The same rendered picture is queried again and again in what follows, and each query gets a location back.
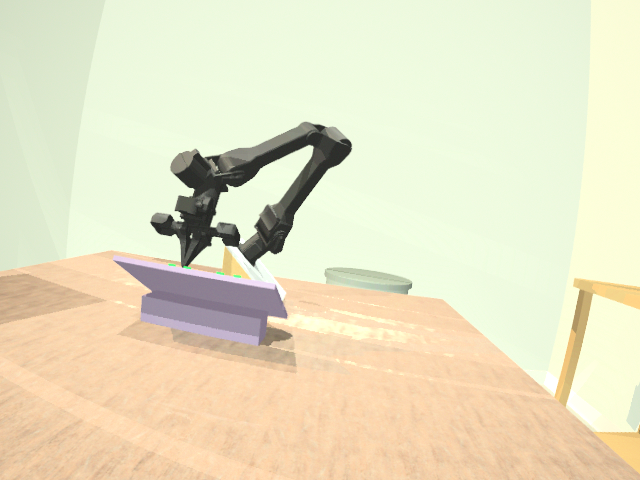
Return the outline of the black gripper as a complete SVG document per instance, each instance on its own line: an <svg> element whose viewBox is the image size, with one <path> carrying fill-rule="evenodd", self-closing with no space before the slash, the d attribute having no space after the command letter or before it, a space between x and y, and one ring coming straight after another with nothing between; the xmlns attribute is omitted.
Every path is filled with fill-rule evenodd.
<svg viewBox="0 0 640 480"><path fill-rule="evenodd" d="M206 247L211 247L213 237L222 238L225 246L239 247L241 236L235 224L219 221L216 227L211 226L212 220L217 213L217 200L206 193L196 193L189 197L202 199L203 196L214 199L213 211L206 224L201 222L201 218L188 215L185 215L183 222L175 221L172 215L167 213L156 213L152 215L150 220L150 224L157 233L166 236L176 235L178 237L181 247L182 268L188 267L192 260Z"/></svg>

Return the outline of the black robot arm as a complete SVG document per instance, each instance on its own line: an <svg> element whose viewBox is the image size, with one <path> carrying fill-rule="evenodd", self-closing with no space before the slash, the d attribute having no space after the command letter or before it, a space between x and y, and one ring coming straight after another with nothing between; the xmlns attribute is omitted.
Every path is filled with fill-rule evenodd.
<svg viewBox="0 0 640 480"><path fill-rule="evenodd" d="M265 253L276 255L283 250L285 239L293 227L294 215L325 173L340 165L352 150L351 141L337 127L303 122L299 126L251 148L237 148L223 154L202 157L197 149L175 156L171 173L194 194L208 194L219 202L228 187L240 187L258 171L304 147L313 146L312 156L279 202L266 204L254 225L258 231L237 249L254 267ZM218 171L219 170L219 171ZM227 184L227 185L226 185ZM213 211L214 199L178 196L175 211L201 218L206 224Z"/></svg>

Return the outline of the pale lavender switch panel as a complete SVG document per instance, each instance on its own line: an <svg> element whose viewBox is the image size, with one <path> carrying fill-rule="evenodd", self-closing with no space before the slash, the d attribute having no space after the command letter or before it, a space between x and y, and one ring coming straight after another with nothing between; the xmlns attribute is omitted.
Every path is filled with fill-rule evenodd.
<svg viewBox="0 0 640 480"><path fill-rule="evenodd" d="M141 321L259 346L269 317L287 319L276 284L114 256L147 287Z"/></svg>

